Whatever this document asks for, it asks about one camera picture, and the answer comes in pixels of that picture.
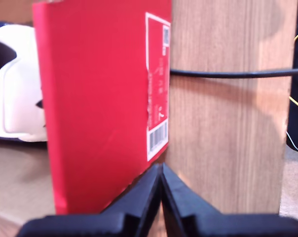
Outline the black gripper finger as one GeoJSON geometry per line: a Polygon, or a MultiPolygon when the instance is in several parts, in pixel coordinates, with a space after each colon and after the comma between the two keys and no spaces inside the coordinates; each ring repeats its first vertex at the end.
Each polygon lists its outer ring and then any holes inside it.
{"type": "Polygon", "coordinates": [[[222,214],[162,164],[162,206],[167,236],[201,237],[201,221],[222,214]]]}
{"type": "Polygon", "coordinates": [[[152,166],[136,185],[106,208],[113,229],[107,237],[146,237],[161,202],[161,165],[152,166]]]}

